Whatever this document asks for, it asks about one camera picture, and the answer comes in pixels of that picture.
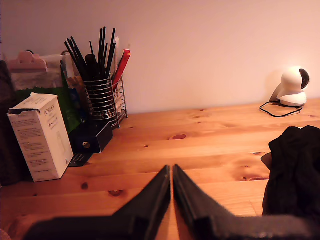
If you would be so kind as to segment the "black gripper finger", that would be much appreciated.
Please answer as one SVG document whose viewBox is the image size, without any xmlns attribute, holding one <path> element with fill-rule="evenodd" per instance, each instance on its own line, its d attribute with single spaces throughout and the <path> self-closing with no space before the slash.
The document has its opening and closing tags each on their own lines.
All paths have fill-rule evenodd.
<svg viewBox="0 0 320 240">
<path fill-rule="evenodd" d="M 173 166 L 174 199 L 189 230 L 197 240 L 238 240 L 232 232 L 236 217 L 208 196 L 182 170 Z"/>
<path fill-rule="evenodd" d="M 154 240 L 171 201 L 170 167 L 159 173 L 113 216 L 121 220 L 123 240 Z"/>
</svg>

